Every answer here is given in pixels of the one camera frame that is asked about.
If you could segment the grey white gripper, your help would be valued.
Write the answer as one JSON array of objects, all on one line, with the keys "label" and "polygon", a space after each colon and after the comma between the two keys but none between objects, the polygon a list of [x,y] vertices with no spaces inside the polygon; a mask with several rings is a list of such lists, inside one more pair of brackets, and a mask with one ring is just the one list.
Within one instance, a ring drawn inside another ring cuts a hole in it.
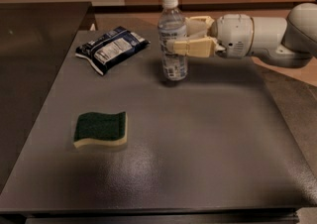
[{"label": "grey white gripper", "polygon": [[242,58],[251,48],[254,23],[245,14],[227,14],[215,22],[210,16],[194,16],[186,18],[185,24],[187,36],[193,39],[167,41],[166,48],[173,54]]}]

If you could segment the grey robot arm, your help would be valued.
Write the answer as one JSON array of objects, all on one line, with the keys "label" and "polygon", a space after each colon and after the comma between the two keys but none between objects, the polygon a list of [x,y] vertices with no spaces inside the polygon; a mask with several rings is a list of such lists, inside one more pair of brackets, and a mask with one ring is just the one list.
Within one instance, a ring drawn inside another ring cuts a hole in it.
[{"label": "grey robot arm", "polygon": [[185,20],[183,38],[168,41],[175,54],[192,57],[254,56],[262,62],[286,68],[300,68],[317,57],[317,5],[302,3],[285,18],[226,14]]}]

